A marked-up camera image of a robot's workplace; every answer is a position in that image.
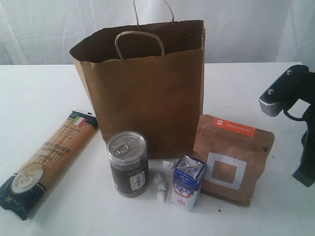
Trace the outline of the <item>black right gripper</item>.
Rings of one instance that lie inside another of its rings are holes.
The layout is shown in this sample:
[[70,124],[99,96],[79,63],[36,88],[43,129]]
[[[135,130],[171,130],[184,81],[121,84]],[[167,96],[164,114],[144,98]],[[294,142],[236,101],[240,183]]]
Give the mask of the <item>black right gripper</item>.
[[315,85],[299,85],[296,92],[299,99],[310,105],[302,115],[307,130],[301,139],[303,152],[300,165],[292,176],[304,186],[311,187],[315,182]]

